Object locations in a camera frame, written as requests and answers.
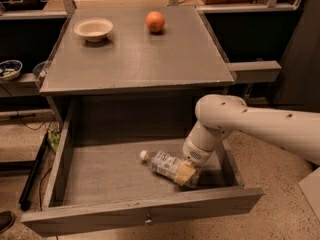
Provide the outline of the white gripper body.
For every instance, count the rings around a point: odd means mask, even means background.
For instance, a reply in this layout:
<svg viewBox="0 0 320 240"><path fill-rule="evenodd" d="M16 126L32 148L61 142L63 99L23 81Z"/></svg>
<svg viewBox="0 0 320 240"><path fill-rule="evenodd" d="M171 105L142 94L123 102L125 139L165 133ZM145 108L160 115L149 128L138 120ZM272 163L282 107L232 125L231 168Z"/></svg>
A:
<svg viewBox="0 0 320 240"><path fill-rule="evenodd" d="M209 142L188 136L183 144L183 158L196 165L205 164L214 148Z"/></svg>

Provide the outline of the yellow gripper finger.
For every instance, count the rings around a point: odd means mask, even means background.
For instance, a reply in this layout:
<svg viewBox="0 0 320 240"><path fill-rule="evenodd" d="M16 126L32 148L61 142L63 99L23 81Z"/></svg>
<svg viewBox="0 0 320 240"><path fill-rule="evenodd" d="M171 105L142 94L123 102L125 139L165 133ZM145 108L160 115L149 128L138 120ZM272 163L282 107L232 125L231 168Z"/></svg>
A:
<svg viewBox="0 0 320 240"><path fill-rule="evenodd" d="M178 166L174 182L180 186L186 185L196 173L196 168L192 162L182 161Z"/></svg>

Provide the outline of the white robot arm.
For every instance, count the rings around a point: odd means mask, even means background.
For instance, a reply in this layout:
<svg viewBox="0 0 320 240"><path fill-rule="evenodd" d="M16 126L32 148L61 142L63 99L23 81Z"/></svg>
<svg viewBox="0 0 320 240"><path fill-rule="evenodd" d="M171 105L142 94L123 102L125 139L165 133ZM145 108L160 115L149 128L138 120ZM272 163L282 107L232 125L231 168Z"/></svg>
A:
<svg viewBox="0 0 320 240"><path fill-rule="evenodd" d="M320 114L249 107L237 96L206 95L195 106L196 123L183 144L183 159L205 164L218 144L241 131L320 164Z"/></svg>

